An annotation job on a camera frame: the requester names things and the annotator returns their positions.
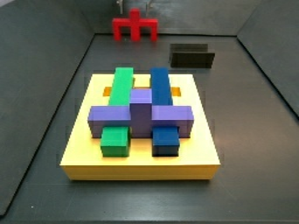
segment blue block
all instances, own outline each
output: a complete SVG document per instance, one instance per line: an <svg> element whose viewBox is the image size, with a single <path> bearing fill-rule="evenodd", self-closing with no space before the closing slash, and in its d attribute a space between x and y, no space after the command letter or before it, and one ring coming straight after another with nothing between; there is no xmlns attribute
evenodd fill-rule
<svg viewBox="0 0 299 224"><path fill-rule="evenodd" d="M177 157L180 139L177 127L153 127L153 157Z"/></svg>
<svg viewBox="0 0 299 224"><path fill-rule="evenodd" d="M153 105L173 105L168 69L165 67L151 69L151 88Z"/></svg>
<svg viewBox="0 0 299 224"><path fill-rule="evenodd" d="M191 106L153 106L152 125L153 127L176 126L179 136L191 137L194 115Z"/></svg>

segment yellow block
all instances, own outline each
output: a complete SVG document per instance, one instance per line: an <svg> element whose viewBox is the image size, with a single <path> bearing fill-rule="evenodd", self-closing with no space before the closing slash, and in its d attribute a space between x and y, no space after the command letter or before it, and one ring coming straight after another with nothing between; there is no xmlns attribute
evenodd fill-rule
<svg viewBox="0 0 299 224"><path fill-rule="evenodd" d="M71 132L60 167L73 180L212 179L220 166L202 101L191 74L171 74L171 86L180 88L173 105L189 105L194 113L191 138L180 139L179 157L152 157L152 139L132 139L129 157L103 157L99 141L91 138L89 107L108 105L101 96L113 74L93 74ZM135 83L148 87L149 74L135 74Z"/></svg>

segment purple crossbar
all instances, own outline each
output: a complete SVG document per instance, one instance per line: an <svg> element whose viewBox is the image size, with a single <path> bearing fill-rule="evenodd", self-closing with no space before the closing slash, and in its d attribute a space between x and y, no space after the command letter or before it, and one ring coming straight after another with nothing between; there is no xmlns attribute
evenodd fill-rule
<svg viewBox="0 0 299 224"><path fill-rule="evenodd" d="M92 106L88 112L88 126L93 138L100 138L105 126L129 126L128 106Z"/></svg>
<svg viewBox="0 0 299 224"><path fill-rule="evenodd" d="M179 127L179 136L191 137L194 115L191 106L153 106L152 126Z"/></svg>
<svg viewBox="0 0 299 224"><path fill-rule="evenodd" d="M129 99L133 138L148 138L152 133L152 89L132 89Z"/></svg>

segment red object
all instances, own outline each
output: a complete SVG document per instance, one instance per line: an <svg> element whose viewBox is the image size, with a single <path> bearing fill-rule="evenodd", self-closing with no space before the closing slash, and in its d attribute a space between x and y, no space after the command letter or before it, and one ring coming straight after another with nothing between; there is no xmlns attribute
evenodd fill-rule
<svg viewBox="0 0 299 224"><path fill-rule="evenodd" d="M128 27L131 27L132 41L139 41L140 40L140 27L147 26L147 27L152 28L151 29L151 40L156 41L157 19L140 18L139 9L132 9L129 11L129 18L113 18L112 26L113 26L115 40L121 39L120 27L128 26Z"/></svg>

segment long green block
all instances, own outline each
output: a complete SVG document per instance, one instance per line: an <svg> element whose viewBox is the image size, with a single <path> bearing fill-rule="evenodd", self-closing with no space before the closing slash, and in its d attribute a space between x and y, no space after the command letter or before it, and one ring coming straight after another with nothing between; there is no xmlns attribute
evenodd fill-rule
<svg viewBox="0 0 299 224"><path fill-rule="evenodd" d="M103 157L128 157L129 127L105 127L101 133L100 149Z"/></svg>
<svg viewBox="0 0 299 224"><path fill-rule="evenodd" d="M109 106L129 105L129 95L133 86L133 68L117 67L109 93ZM103 157L128 157L129 128L104 127L100 139Z"/></svg>
<svg viewBox="0 0 299 224"><path fill-rule="evenodd" d="M131 89L133 86L133 68L117 67L109 94L108 105L125 106L129 104Z"/></svg>

